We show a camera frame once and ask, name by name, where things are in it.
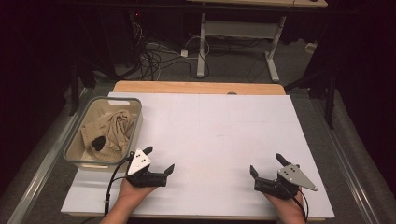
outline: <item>dark background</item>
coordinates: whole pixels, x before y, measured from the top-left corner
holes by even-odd
[[[329,1],[329,8],[366,4],[352,0],[334,2]],[[305,75],[328,69],[331,63],[331,69],[337,72],[336,85],[346,110],[394,193],[395,15],[395,3],[386,0],[375,1],[355,18],[328,20],[292,14],[281,38],[284,43],[298,38],[320,40]],[[54,5],[51,0],[17,0],[2,1],[0,16],[2,194],[62,110],[71,64],[78,65],[78,76],[84,84],[93,85],[92,69],[114,76],[113,64],[132,62],[134,53],[123,47],[131,45],[128,22],[117,10],[69,10]],[[147,12],[142,19],[145,17],[152,31],[175,40],[176,44],[183,42],[186,35],[197,33],[199,28],[199,20],[196,22],[199,14]],[[329,26],[323,33],[320,27],[327,21]],[[326,81],[319,78],[306,87]]]

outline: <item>white desk in background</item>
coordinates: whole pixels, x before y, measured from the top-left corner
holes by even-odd
[[[313,2],[310,0],[188,0],[199,3],[218,3],[218,4],[240,4],[253,6],[269,6],[269,7],[317,7],[325,8],[327,3],[325,0]],[[286,16],[282,16],[279,22],[273,23],[254,23],[254,22],[235,22],[235,21],[207,21],[205,13],[201,18],[201,42],[200,55],[198,56],[197,76],[205,75],[205,36],[206,35],[223,35],[223,36],[242,36],[251,38],[267,38],[273,39],[272,46],[265,51],[265,59],[271,79],[274,82],[279,81],[279,75],[276,71],[274,63],[274,54],[282,34]]]
[[[175,164],[167,186],[151,193],[134,217],[276,219],[273,206],[253,189],[249,173],[253,165],[261,177],[275,179],[282,167],[276,153],[300,164],[318,187],[316,192],[303,189],[310,219],[334,217],[292,102],[281,86],[122,81],[114,91],[124,92],[109,96],[142,102],[137,147],[154,147],[150,171],[163,172]],[[238,95],[221,94],[229,91]],[[254,95],[241,95],[244,92]],[[62,212],[101,216],[110,177],[111,173],[78,170]],[[110,206],[119,187],[116,181]]]

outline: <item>white table surface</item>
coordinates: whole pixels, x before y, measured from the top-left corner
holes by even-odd
[[[141,217],[275,218],[273,206],[253,189],[260,177],[276,179],[276,153],[301,165],[318,187],[303,189],[311,218],[334,217],[318,168],[287,95],[212,95],[111,92],[141,100],[143,125],[137,147],[153,146],[150,171],[175,164],[167,186],[134,211]],[[78,170],[63,213],[102,215],[111,173]],[[110,206],[120,182],[111,190]]]

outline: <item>person's right hand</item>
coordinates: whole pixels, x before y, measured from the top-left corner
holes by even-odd
[[[303,211],[293,199],[278,199],[277,197],[263,193],[263,195],[274,205],[277,215],[284,224],[305,223]],[[295,196],[297,201],[303,205],[303,195],[299,191]]]

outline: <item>white desk leg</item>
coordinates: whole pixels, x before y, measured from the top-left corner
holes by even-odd
[[[282,34],[283,26],[285,25],[286,17],[280,18],[279,24],[276,27],[276,32],[273,38],[273,43],[270,51],[265,51],[265,59],[268,64],[268,69],[270,70],[271,79],[274,82],[279,82],[279,76],[277,75],[276,67],[274,64],[274,54],[277,47],[277,43],[279,42],[280,35]]]
[[[205,13],[202,13],[201,18],[201,39],[200,39],[200,47],[199,47],[199,55],[198,55],[198,64],[197,64],[197,76],[203,77],[205,72]]]

